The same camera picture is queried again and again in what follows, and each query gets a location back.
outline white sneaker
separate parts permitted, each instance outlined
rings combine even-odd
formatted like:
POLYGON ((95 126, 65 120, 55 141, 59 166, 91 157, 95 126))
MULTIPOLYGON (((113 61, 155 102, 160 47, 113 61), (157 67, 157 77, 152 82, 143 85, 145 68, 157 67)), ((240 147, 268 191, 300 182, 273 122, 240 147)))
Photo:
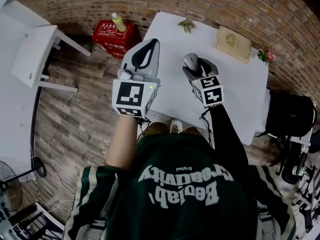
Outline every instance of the white sneaker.
POLYGON ((170 133, 178 134, 183 131, 182 122, 180 120, 174 119, 170 123, 170 133))

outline book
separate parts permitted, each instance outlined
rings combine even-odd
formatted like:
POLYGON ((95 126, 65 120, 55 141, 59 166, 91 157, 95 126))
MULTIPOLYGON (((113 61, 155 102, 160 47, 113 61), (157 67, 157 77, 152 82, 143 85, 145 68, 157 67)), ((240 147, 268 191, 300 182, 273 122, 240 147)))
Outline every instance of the book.
POLYGON ((250 60, 251 44, 248 38, 220 26, 213 47, 247 64, 250 60))

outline white table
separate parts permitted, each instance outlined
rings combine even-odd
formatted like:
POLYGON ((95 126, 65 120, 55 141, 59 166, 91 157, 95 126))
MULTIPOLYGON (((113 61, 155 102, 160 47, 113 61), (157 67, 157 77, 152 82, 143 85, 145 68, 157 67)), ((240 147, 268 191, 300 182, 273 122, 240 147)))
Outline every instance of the white table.
POLYGON ((158 12, 144 37, 144 40, 156 38, 160 41, 157 76, 161 87, 150 109, 202 129, 207 128, 206 123, 199 120, 205 111, 204 106, 195 98, 182 71, 184 56, 196 53, 217 66, 224 88, 225 109, 241 142, 250 145, 262 120, 268 67, 257 56, 244 64, 213 48, 218 31, 216 28, 194 22, 196 28, 192 33, 185 33, 178 26, 184 19, 158 12))
POLYGON ((88 57, 91 56, 91 52, 67 37, 56 25, 30 28, 24 34, 24 39, 22 40, 12 67, 12 73, 31 88, 36 85, 77 92, 78 88, 41 81, 41 79, 49 79, 49 76, 43 75, 42 71, 52 47, 60 49, 58 46, 60 40, 66 42, 84 55, 88 57))

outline bottle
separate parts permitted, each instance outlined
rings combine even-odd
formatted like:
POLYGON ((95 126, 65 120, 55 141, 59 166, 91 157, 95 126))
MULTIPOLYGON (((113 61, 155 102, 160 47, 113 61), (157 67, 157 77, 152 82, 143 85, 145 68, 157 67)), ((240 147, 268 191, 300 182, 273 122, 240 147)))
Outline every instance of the bottle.
POLYGON ((117 26, 120 32, 125 32, 127 29, 127 26, 124 24, 124 21, 122 20, 121 16, 118 16, 115 12, 112 13, 112 21, 117 26))

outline striped sleeve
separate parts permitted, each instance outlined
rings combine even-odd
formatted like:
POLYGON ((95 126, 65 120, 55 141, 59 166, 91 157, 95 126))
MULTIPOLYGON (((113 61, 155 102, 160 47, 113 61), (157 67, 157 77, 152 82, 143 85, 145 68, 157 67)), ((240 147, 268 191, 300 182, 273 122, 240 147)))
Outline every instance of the striped sleeve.
POLYGON ((81 231, 97 219, 104 216, 111 207, 119 178, 125 172, 110 166, 86 167, 80 173, 72 212, 65 224, 63 240, 75 240, 81 231))
POLYGON ((278 222, 281 240, 292 240, 296 233, 296 221, 291 205, 286 202, 267 166, 250 165, 248 168, 248 189, 261 204, 268 207, 269 213, 278 222))

